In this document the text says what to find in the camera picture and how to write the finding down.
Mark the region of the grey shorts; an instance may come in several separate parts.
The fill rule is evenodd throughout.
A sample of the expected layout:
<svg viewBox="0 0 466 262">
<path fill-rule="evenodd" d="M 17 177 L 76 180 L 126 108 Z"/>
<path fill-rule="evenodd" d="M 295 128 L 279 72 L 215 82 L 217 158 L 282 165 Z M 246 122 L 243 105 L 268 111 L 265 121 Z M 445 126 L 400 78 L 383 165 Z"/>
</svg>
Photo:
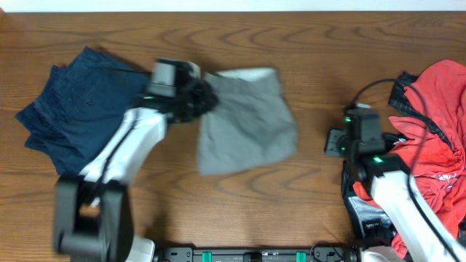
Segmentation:
<svg viewBox="0 0 466 262">
<path fill-rule="evenodd" d="M 197 170 L 201 175 L 241 172 L 281 162 L 297 152 L 296 121 L 275 68 L 205 74 L 218 105 L 200 121 Z"/>
</svg>

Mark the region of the black patterned garment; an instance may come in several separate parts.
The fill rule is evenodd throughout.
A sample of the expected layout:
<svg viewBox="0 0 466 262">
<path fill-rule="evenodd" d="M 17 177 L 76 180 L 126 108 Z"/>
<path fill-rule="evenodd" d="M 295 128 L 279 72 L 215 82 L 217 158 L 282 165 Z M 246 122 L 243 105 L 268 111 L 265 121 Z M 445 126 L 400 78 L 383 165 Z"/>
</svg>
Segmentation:
<svg viewBox="0 0 466 262">
<path fill-rule="evenodd" d="M 422 121 L 427 125 L 432 135 L 438 136 L 441 140 L 441 146 L 447 146 L 452 150 L 452 143 L 447 134 L 432 119 L 427 116 L 423 116 L 415 110 L 405 95 L 406 91 L 404 90 L 402 83 L 413 84 L 418 78 L 418 76 L 409 74 L 407 71 L 404 71 L 400 76 L 398 76 L 397 80 L 399 80 L 400 83 L 394 83 L 390 93 L 389 105 L 396 111 L 402 113 L 403 116 L 413 117 Z M 345 206 L 348 209 L 349 216 L 352 220 L 353 226 L 355 227 L 355 234 L 360 238 L 373 238 L 373 234 L 370 233 L 363 225 L 364 223 L 380 221 L 381 225 L 376 226 L 376 228 L 385 227 L 387 229 L 392 227 L 392 223 L 381 208 L 376 207 L 374 203 L 369 203 L 368 201 L 362 200 L 360 197 L 356 196 L 355 190 L 350 189 L 350 186 L 353 186 L 354 183 L 354 180 L 350 178 L 347 168 L 345 167 L 343 173 L 344 188 L 342 189 L 342 193 Z"/>
</svg>

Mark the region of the red t-shirt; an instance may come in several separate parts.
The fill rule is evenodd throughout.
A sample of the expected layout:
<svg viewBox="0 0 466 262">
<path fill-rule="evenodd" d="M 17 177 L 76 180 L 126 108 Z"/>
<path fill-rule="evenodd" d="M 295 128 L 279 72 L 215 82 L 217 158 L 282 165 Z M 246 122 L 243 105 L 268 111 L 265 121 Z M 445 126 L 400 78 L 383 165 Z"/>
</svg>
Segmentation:
<svg viewBox="0 0 466 262">
<path fill-rule="evenodd" d="M 465 66 L 442 60 L 413 84 L 402 85 L 414 109 L 447 134 L 453 149 L 441 146 L 422 121 L 400 113 L 390 122 L 407 140 L 391 152 L 411 164 L 418 147 L 423 147 L 413 171 L 417 186 L 451 235 L 458 237 L 465 219 Z"/>
</svg>

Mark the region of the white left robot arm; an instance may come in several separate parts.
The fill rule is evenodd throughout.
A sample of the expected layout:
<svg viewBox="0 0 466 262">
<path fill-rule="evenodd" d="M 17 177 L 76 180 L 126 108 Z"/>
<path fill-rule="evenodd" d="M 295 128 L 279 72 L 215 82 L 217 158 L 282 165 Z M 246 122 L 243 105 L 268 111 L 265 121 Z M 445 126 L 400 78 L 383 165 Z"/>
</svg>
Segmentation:
<svg viewBox="0 0 466 262">
<path fill-rule="evenodd" d="M 134 232 L 128 189 L 172 123 L 190 122 L 218 104 L 190 71 L 158 73 L 134 99 L 103 150 L 55 185 L 53 247 L 73 261 L 161 261 L 154 241 Z"/>
</svg>

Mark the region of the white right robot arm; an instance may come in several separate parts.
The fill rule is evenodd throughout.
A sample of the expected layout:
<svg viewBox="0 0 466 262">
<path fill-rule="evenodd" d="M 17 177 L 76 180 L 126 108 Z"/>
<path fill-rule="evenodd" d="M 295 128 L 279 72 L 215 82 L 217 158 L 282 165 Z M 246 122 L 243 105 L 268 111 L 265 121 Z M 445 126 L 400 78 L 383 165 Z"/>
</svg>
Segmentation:
<svg viewBox="0 0 466 262">
<path fill-rule="evenodd" d="M 410 169 L 396 154 L 388 154 L 382 137 L 370 140 L 359 152 L 359 142 L 346 130 L 331 129 L 325 154 L 345 160 L 351 173 L 368 183 L 372 199 L 392 221 L 414 261 L 464 261 L 458 243 L 425 201 Z"/>
</svg>

